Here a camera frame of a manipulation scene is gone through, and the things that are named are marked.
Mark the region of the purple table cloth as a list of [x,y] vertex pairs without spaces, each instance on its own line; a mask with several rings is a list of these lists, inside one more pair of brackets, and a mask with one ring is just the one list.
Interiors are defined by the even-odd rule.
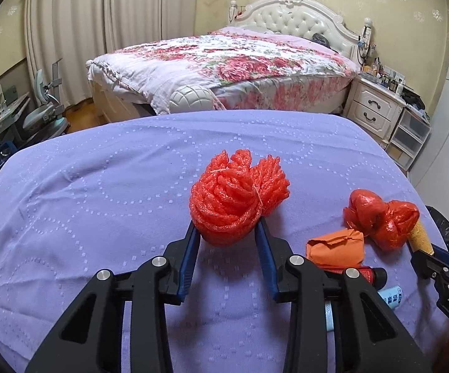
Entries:
[[[135,270],[184,237],[190,190],[210,160],[248,149],[279,157],[290,196],[267,218],[271,233],[305,254],[311,238],[343,229],[353,190],[419,206],[416,190],[380,146],[342,117],[237,110],[148,117],[78,131],[14,154],[0,171],[0,352],[15,372],[100,269]],[[449,339],[433,282],[418,280],[407,246],[364,265],[402,288],[396,316],[434,360]],[[188,297],[166,308],[174,372],[282,372],[289,304],[277,305],[253,234],[231,247],[202,242]]]

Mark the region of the red plastic bag ball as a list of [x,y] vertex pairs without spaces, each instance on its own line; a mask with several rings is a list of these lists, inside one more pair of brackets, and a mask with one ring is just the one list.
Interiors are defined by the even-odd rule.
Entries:
[[343,219],[349,228],[370,237],[381,250],[390,252],[407,242],[420,219],[420,211],[408,201],[385,202],[375,192],[359,189],[350,194]]

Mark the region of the light blue sachet packet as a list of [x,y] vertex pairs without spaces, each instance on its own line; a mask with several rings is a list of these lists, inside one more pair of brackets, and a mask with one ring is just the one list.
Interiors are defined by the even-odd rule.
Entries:
[[[395,310],[399,305],[401,305],[403,292],[402,288],[398,285],[380,290],[378,291],[378,294],[392,310]],[[325,327],[328,332],[334,330],[334,318],[331,302],[325,302]]]

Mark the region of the red black cylinder tube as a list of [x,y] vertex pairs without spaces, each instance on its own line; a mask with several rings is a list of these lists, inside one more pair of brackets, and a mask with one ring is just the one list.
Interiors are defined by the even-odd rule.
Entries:
[[322,287],[325,291],[335,292],[342,289],[369,289],[378,291],[387,282],[387,272],[383,268],[348,267],[328,268],[323,270]]

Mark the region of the floral pink bedspread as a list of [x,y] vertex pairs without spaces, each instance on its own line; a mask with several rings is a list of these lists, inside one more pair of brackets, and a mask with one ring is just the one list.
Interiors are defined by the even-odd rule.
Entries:
[[132,45],[86,68],[92,88],[156,115],[194,111],[175,101],[187,87],[211,94],[207,110],[309,111],[358,75],[352,60],[308,39],[237,27]]

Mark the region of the beige curtains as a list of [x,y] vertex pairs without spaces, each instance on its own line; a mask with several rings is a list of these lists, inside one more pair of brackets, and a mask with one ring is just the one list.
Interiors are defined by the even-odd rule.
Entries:
[[59,65],[65,106],[92,96],[86,62],[130,45],[192,35],[197,0],[25,0],[31,74]]

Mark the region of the clear plastic drawer unit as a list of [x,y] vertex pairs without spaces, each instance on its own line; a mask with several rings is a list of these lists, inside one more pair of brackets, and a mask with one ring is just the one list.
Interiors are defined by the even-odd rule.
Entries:
[[404,173],[410,171],[430,132],[428,118],[412,106],[405,106],[386,147],[389,157]]

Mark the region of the white tufted bed frame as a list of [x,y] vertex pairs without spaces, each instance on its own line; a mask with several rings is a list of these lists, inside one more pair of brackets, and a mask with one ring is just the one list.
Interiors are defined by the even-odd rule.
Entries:
[[[312,41],[326,38],[332,50],[350,59],[360,69],[362,37],[350,31],[342,16],[316,0],[258,0],[241,6],[229,3],[228,25],[232,29],[263,34],[288,35]],[[141,94],[118,94],[97,81],[91,82],[96,114],[107,122],[155,116],[155,110]]]

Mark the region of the nightstand clutter bottles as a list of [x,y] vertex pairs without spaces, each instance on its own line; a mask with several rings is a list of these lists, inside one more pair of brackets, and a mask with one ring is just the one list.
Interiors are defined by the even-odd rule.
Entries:
[[376,45],[372,42],[372,33],[373,21],[365,18],[357,41],[357,59],[361,65],[362,73],[369,81],[399,95],[423,119],[429,121],[430,117],[421,96],[406,84],[406,77],[381,63],[381,59],[376,53]]

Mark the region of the white two-drawer nightstand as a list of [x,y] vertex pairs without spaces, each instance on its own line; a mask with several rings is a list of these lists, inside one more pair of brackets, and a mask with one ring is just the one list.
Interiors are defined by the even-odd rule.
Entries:
[[352,80],[342,115],[386,149],[405,106],[405,101],[395,93],[357,76]]

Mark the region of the black bag trash bin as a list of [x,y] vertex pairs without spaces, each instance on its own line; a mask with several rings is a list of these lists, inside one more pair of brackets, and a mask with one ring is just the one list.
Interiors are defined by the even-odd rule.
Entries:
[[437,209],[434,207],[428,205],[427,206],[428,212],[430,213],[430,216],[432,217],[434,223],[436,224],[442,239],[449,251],[449,221],[448,219]]

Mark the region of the grey desk chair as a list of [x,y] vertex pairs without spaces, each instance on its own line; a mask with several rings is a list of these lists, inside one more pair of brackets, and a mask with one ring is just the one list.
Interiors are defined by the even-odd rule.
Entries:
[[52,79],[49,83],[44,82],[42,69],[35,73],[33,87],[38,107],[27,115],[22,124],[23,130],[29,134],[25,146],[62,136],[70,127],[64,117],[65,106],[60,102],[60,61],[61,59],[52,64]]

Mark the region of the red foam fruit net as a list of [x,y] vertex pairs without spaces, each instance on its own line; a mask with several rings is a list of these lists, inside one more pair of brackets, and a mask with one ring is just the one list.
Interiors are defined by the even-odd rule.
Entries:
[[289,180],[279,157],[267,155],[252,163],[248,149],[215,155],[192,186],[189,211],[204,241],[232,246],[249,234],[289,198]]

